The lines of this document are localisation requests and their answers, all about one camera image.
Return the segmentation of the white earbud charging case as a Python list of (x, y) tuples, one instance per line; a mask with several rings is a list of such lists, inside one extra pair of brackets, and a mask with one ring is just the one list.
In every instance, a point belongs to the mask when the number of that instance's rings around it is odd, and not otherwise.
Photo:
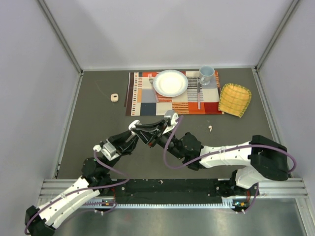
[(131, 132), (131, 134), (134, 136), (136, 135), (133, 131), (133, 129), (136, 127), (136, 125), (138, 125), (140, 123), (140, 120), (134, 120), (129, 126), (128, 129)]

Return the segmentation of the beige earbud charging case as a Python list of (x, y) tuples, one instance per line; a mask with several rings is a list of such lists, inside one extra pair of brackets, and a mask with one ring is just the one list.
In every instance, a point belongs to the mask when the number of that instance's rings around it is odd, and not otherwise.
[(111, 94), (110, 99), (114, 103), (118, 102), (119, 101), (119, 95), (117, 93), (113, 93), (113, 94)]

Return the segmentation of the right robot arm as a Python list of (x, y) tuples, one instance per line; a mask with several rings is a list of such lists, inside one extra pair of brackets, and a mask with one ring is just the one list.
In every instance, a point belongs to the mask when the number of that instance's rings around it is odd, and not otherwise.
[(178, 122), (161, 120), (153, 124), (140, 124), (135, 120), (129, 125), (132, 135), (147, 146), (159, 145), (163, 153), (170, 153), (183, 166), (198, 171), (218, 166), (241, 166), (229, 180), (230, 190), (237, 195), (264, 181), (286, 181), (289, 175), (287, 149), (264, 136), (254, 135), (248, 142), (210, 147), (203, 145), (194, 135), (187, 132), (177, 139), (174, 131)]

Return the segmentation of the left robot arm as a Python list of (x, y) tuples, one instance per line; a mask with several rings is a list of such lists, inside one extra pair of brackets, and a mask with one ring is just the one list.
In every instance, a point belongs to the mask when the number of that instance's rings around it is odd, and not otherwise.
[(112, 181), (109, 172), (121, 173), (114, 165), (122, 156), (132, 154), (138, 140), (131, 131), (126, 131), (95, 145), (93, 157), (84, 161), (81, 176), (70, 187), (49, 202), (26, 210), (25, 235), (52, 236), (63, 221), (89, 200), (127, 183), (130, 180), (127, 174), (117, 182)]

